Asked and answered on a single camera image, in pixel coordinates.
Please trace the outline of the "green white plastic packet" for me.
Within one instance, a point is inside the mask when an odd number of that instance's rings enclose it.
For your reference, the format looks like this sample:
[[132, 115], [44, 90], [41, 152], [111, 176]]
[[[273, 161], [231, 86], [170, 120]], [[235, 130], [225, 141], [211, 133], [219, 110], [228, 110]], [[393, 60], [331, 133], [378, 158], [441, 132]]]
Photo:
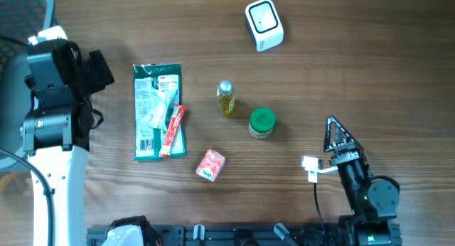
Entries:
[[182, 104], [181, 65], [133, 66], [135, 161], [160, 161], [175, 105]]

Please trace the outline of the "green lid jar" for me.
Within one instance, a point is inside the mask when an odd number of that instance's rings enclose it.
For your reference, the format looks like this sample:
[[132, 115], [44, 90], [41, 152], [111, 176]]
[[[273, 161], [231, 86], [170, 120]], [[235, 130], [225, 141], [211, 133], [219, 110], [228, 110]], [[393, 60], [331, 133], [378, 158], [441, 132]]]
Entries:
[[257, 139], [266, 139], [274, 129], [276, 116], [270, 108], [259, 107], [250, 116], [249, 132]]

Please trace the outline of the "red stick sachet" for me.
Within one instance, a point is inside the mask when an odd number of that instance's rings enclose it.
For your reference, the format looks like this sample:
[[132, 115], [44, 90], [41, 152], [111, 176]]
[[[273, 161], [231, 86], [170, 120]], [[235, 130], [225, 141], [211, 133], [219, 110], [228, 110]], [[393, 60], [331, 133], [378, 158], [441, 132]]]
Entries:
[[173, 114], [168, 125], [166, 137], [159, 152], [161, 158], [169, 158], [171, 156], [171, 148], [177, 137], [178, 129], [181, 125], [183, 116], [186, 112], [186, 107], [183, 105], [174, 105]]

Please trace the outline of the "yellow dish soap bottle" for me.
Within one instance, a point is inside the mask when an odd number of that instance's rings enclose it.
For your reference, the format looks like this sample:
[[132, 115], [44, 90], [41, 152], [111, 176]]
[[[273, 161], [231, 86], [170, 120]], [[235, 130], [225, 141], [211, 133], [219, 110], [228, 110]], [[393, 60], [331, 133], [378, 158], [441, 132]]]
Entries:
[[218, 111], [222, 116], [232, 116], [235, 111], [234, 86], [230, 81], [223, 80], [217, 89]]

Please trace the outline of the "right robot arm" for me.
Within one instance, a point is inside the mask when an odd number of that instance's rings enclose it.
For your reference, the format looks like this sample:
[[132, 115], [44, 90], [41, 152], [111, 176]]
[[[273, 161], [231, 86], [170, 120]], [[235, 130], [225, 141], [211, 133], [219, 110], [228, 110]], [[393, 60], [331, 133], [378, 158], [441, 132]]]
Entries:
[[343, 244], [401, 245], [400, 226], [393, 222], [399, 183], [370, 172], [364, 148], [334, 116], [327, 118], [323, 151], [333, 152], [330, 165], [337, 168], [352, 213], [338, 219]]

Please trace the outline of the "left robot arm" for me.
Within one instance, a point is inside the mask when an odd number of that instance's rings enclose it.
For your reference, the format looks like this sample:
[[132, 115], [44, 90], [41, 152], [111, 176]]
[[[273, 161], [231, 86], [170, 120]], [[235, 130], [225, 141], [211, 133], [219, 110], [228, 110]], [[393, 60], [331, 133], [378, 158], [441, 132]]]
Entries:
[[84, 182], [90, 131], [103, 118], [91, 95], [114, 82], [100, 51], [87, 60], [61, 26], [29, 39], [25, 79], [32, 107], [21, 125], [23, 151], [31, 167], [34, 245], [87, 245]]

